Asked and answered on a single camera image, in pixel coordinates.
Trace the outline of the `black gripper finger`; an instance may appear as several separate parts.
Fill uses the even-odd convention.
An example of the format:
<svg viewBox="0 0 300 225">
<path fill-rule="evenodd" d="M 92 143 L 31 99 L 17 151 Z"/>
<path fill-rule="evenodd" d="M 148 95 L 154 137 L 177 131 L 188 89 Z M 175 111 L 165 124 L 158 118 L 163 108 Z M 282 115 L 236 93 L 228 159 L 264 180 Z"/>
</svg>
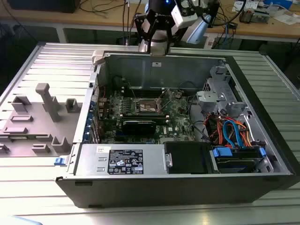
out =
<svg viewBox="0 0 300 225">
<path fill-rule="evenodd" d="M 135 16 L 134 22 L 139 34 L 139 37 L 142 38 L 147 46 L 151 44 L 151 15 L 150 14 L 137 14 Z M 143 28 L 143 24 L 148 25 L 147 31 Z"/>
<path fill-rule="evenodd" d="M 170 47 L 173 46 L 173 44 L 174 44 L 173 34 L 172 34 L 172 28 L 174 25 L 175 25 L 175 23 L 173 21 L 165 22 L 165 30 L 166 30 L 166 36 L 167 36 L 165 53 L 169 53 Z"/>
</svg>

